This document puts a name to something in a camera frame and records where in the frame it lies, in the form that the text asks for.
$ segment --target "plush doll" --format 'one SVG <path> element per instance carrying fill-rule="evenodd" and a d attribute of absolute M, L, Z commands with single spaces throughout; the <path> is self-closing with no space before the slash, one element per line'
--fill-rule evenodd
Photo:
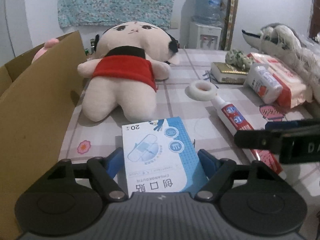
<path fill-rule="evenodd" d="M 96 36 L 93 60 L 78 66 L 92 78 L 82 110 L 92 121 L 100 121 L 120 105 L 131 122 L 151 121 L 156 109 L 156 80 L 169 77 L 177 64 L 177 43 L 157 26 L 127 22 Z"/>
<path fill-rule="evenodd" d="M 31 63 L 33 63 L 36 59 L 40 58 L 44 53 L 47 52 L 48 49 L 52 48 L 54 45 L 58 44 L 59 40 L 58 39 L 51 39 L 48 40 L 45 44 L 44 47 L 41 48 L 33 57 L 33 60 L 31 61 Z"/>

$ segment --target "white tape roll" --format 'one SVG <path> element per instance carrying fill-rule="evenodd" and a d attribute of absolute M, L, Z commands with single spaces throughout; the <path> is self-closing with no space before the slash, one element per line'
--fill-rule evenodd
<path fill-rule="evenodd" d="M 198 101 L 210 101 L 217 95 L 217 87 L 211 82 L 197 80 L 189 85 L 190 94 Z"/>

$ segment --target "table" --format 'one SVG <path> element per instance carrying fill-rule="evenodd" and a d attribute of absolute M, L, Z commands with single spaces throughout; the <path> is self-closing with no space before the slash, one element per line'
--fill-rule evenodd
<path fill-rule="evenodd" d="M 212 103 L 189 98 L 185 89 L 199 79 L 205 79 L 211 62 L 224 62 L 224 51 L 180 49 L 179 65 L 172 65 L 170 78 L 157 82 L 157 109 L 154 119 L 180 116 L 184 122 L 195 149 L 203 148 L 217 158 L 230 158 L 238 164 L 249 164 L 243 151 L 233 143 L 233 137 L 218 118 Z M 261 129 L 267 122 L 260 112 L 262 100 L 250 88 L 240 85 L 217 84 L 219 95 L 232 102 L 255 129 Z M 92 122 L 81 112 L 83 95 L 76 106 L 66 132 L 59 159 L 70 158 L 73 163 L 85 162 L 93 156 L 108 156 L 122 146 L 121 126 L 129 124 L 120 107 L 100 122 Z M 302 106 L 285 114 L 284 120 L 311 118 Z M 309 213 L 302 234 L 315 239 L 316 213 L 320 210 L 320 165 L 283 165 L 287 182 L 307 201 Z"/>

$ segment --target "white door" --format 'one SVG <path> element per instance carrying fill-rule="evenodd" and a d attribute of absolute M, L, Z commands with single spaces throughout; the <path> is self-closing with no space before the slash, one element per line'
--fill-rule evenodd
<path fill-rule="evenodd" d="M 7 28 L 4 0 L 0 0 L 0 66 L 14 58 Z"/>

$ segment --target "silver screw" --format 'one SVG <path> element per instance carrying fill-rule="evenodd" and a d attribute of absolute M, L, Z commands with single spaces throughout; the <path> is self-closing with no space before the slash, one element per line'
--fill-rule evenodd
<path fill-rule="evenodd" d="M 119 190 L 115 190 L 115 191 L 111 191 L 109 196 L 112 198 L 112 199 L 116 199 L 116 200 L 119 200 L 119 199 L 122 199 L 125 197 L 125 193 L 122 192 L 122 191 L 119 191 Z"/>
<path fill-rule="evenodd" d="M 198 198 L 200 199 L 203 199 L 203 200 L 208 200 L 210 198 L 213 197 L 213 194 L 210 192 L 210 191 L 206 191 L 206 190 L 203 190 L 203 191 L 200 191 L 197 193 L 197 196 Z"/>

